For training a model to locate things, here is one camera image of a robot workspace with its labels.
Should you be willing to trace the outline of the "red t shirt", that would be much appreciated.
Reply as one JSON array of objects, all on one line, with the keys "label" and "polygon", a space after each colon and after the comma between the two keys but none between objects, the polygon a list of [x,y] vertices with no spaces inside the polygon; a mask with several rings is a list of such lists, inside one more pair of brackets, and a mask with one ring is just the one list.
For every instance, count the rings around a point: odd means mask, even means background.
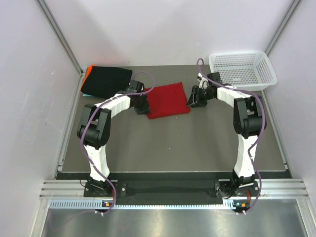
[{"label": "red t shirt", "polygon": [[181,82],[157,86],[146,94],[151,111],[148,119],[188,114],[191,110]]}]

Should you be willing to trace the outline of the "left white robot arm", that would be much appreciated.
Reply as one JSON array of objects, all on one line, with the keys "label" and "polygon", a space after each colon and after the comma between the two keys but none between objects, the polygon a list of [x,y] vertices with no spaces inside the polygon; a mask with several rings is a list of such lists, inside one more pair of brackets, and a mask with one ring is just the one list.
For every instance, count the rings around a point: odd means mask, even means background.
[{"label": "left white robot arm", "polygon": [[112,118],[130,108],[134,108],[139,115],[151,111],[145,86],[136,80],[111,98],[84,106],[77,137],[90,165],[90,176],[84,187],[85,197],[106,197],[114,193],[109,180],[106,144],[110,138]]}]

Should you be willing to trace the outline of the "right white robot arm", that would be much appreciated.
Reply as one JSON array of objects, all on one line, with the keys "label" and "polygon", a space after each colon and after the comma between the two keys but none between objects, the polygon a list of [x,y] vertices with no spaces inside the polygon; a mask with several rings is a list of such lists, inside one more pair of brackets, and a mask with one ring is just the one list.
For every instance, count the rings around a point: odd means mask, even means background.
[{"label": "right white robot arm", "polygon": [[231,85],[222,85],[219,73],[205,77],[199,73],[198,85],[194,85],[186,106],[205,107],[211,99],[217,99],[233,108],[233,127],[238,136],[237,161],[232,171],[230,194],[243,195],[255,184],[254,160],[258,138],[266,128],[266,116],[261,97],[244,93]]}]

